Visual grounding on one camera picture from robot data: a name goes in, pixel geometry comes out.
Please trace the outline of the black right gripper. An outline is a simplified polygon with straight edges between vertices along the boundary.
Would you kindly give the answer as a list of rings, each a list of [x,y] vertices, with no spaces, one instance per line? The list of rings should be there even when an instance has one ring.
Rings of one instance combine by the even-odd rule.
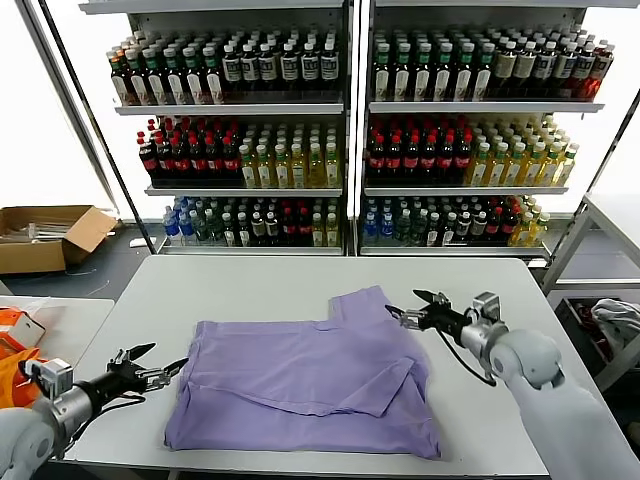
[[[470,325],[470,319],[452,310],[450,300],[442,292],[414,289],[413,293],[425,303],[421,311],[403,310],[393,305],[386,305],[385,309],[407,330],[436,329],[461,346],[462,330]]]

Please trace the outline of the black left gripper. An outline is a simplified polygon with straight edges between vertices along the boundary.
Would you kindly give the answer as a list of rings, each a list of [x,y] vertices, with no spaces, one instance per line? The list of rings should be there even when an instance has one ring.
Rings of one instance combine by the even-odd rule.
[[[132,406],[145,401],[146,391],[161,390],[188,363],[176,360],[162,368],[144,369],[137,361],[156,346],[155,342],[120,349],[109,361],[107,371],[89,381],[79,381],[71,389],[71,398],[85,416],[99,416],[103,411]]]

